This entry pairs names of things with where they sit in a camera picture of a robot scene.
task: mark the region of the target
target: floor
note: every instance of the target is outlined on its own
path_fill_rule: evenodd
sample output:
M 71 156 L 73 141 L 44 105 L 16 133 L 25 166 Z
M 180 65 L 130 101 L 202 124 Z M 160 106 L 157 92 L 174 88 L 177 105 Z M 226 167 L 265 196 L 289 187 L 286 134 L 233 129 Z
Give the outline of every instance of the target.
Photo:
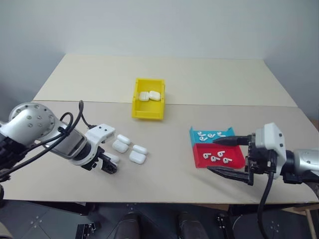
M 176 239 L 175 219 L 183 211 L 201 221 L 209 238 L 224 238 L 216 223 L 220 211 L 186 204 L 99 204 L 88 216 L 80 216 L 29 202 L 7 201 L 0 209 L 0 221 L 15 239 L 74 239 L 78 224 L 99 221 L 101 229 L 89 238 L 112 239 L 121 217 L 132 211 L 141 215 L 144 239 Z M 232 221 L 236 239 L 261 238 L 255 214 L 233 217 Z M 304 216 L 269 211 L 264 213 L 264 221 L 270 239 L 311 239 Z

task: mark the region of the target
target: white table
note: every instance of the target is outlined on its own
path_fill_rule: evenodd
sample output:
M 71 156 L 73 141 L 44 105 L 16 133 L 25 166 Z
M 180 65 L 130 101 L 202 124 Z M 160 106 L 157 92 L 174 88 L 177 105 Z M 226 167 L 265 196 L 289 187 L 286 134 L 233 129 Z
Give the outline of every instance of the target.
M 77 102 L 41 102 L 57 116 L 76 114 Z M 98 169 L 86 171 L 53 153 L 12 174 L 5 182 L 5 198 L 63 202 L 175 202 L 175 203 L 258 203 L 267 176 L 255 175 L 254 186 L 224 179 L 207 169 L 194 166 L 189 129 L 227 129 L 247 135 L 274 121 L 286 138 L 288 149 L 318 145 L 318 132 L 302 111 L 295 107 L 186 106 L 167 105 L 161 122 L 130 117 L 131 104 L 85 103 L 89 123 L 107 123 L 117 133 L 149 150 L 143 165 L 129 161 L 130 150 L 119 154 L 119 170 L 109 175 Z M 84 124 L 78 129 L 85 132 Z M 317 201 L 305 184 L 289 185 L 274 181 L 269 203 Z
M 166 83 L 163 121 L 131 118 L 135 78 Z M 57 116 L 77 113 L 80 99 L 89 123 L 106 123 L 149 150 L 143 165 L 121 154 L 109 175 L 86 171 L 49 153 L 12 174 L 5 198 L 63 202 L 258 203 L 267 176 L 254 186 L 224 179 L 194 166 L 189 129 L 224 130 L 247 135 L 275 122 L 287 149 L 312 148 L 319 134 L 262 60 L 209 60 L 66 55 L 35 100 Z M 83 133 L 83 123 L 77 127 Z M 114 140 L 102 146 L 113 154 Z M 305 184 L 274 181 L 268 203 L 316 202 Z

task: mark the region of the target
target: black cable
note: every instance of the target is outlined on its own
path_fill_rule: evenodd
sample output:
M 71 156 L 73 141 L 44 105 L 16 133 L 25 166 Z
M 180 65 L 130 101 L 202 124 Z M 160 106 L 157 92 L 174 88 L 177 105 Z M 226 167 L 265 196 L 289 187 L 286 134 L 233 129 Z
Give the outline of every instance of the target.
M 70 116 L 70 120 L 69 120 L 68 126 L 65 128 L 64 132 L 68 131 L 68 127 L 70 128 L 71 125 L 73 124 L 73 114 L 70 113 L 70 112 L 64 113 L 64 114 L 61 116 L 60 121 L 62 121 L 66 116 Z M 41 145 L 45 145 L 45 144 L 47 144 L 47 143 L 50 143 L 50 142 L 52 142 L 52 141 L 54 141 L 54 140 L 60 138 L 62 135 L 65 134 L 64 132 L 62 132 L 61 134 L 58 134 L 58 135 L 55 136 L 55 137 L 52 137 L 52 138 L 47 139 L 47 140 L 45 140 L 45 141 L 42 141 L 41 143 L 38 143 L 38 144 L 36 144 L 36 145 L 34 145 L 34 146 L 28 148 L 27 150 L 25 150 L 24 152 L 22 152 L 21 155 L 24 155 L 24 154 L 26 154 L 26 153 L 28 153 L 28 152 L 34 150 L 35 148 L 38 148 L 38 147 L 41 146 Z
M 81 115 L 81 118 L 82 118 L 82 120 L 83 120 L 83 123 L 84 123 L 89 129 L 92 129 L 92 128 L 94 128 L 94 127 L 97 126 L 97 125 L 92 125 L 92 124 L 87 123 L 87 121 L 85 120 L 83 114 Z
M 7 177 L 9 174 L 11 174 L 11 173 L 17 171 L 18 169 L 20 169 L 20 168 L 22 168 L 22 167 L 34 162 L 39 157 L 42 157 L 47 152 L 52 150 L 55 146 L 57 146 L 60 142 L 62 142 L 69 135 L 69 133 L 72 132 L 72 130 L 74 130 L 74 128 L 76 127 L 76 125 L 80 121 L 81 115 L 83 114 L 83 109 L 84 109 L 84 103 L 83 103 L 83 101 L 79 101 L 79 114 L 78 114 L 77 118 L 75 119 L 73 124 L 68 124 L 68 126 L 65 128 L 65 131 L 64 131 L 63 135 L 56 142 L 54 142 L 51 146 L 46 148 L 44 151 L 38 153 L 36 156 L 32 157 L 31 159 L 28 159 L 27 161 L 25 161 L 23 163 L 20 163 L 17 166 L 15 166 L 15 167 L 7 170 L 6 172 L 0 174 L 0 179 L 2 179 L 4 177 Z
M 264 210 L 264 205 L 266 203 L 268 194 L 271 189 L 271 185 L 273 184 L 273 179 L 274 179 L 274 172 L 269 172 L 267 185 L 257 210 L 257 223 L 258 223 L 259 230 L 261 234 L 263 235 L 264 239 L 268 239 L 268 236 L 265 232 L 264 225 L 263 225 L 263 210 Z

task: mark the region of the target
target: yellow bin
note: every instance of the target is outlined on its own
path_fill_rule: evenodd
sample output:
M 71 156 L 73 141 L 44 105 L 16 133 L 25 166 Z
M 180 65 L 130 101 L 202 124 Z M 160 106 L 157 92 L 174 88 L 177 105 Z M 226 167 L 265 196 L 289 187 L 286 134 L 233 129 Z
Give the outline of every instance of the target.
M 139 92 L 157 91 L 160 93 L 160 101 L 149 100 L 142 102 L 139 100 Z M 161 79 L 141 79 L 137 78 L 132 104 L 132 117 L 140 119 L 162 120 L 164 118 L 165 105 L 165 81 Z

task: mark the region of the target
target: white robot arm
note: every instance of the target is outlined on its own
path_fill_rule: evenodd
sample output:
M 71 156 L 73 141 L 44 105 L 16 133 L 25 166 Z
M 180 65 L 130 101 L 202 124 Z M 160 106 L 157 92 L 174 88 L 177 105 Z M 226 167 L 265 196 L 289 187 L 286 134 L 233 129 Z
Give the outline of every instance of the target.
M 62 120 L 70 116 L 70 122 Z M 8 123 L 0 124 L 0 182 L 9 179 L 10 173 L 33 162 L 51 151 L 72 164 L 91 170 L 100 162 L 101 169 L 113 174 L 117 171 L 117 157 L 105 154 L 99 145 L 114 135 L 115 129 L 106 124 L 88 125 L 83 135 L 75 126 L 83 117 L 83 102 L 79 102 L 79 114 L 73 122 L 73 115 L 65 113 L 58 119 L 46 106 L 38 103 L 24 103 L 15 107 Z M 20 162 L 28 152 L 43 145 L 45 150 L 25 162 Z
M 236 146 L 247 145 L 248 155 L 245 172 L 227 167 L 208 167 L 225 178 L 254 184 L 254 174 L 268 174 L 268 181 L 257 211 L 257 222 L 261 234 L 268 238 L 263 226 L 262 212 L 270 192 L 273 179 L 283 176 L 285 183 L 301 184 L 319 182 L 319 150 L 286 150 L 283 133 L 274 123 L 268 123 L 248 136 L 229 136 L 219 138 L 214 143 Z

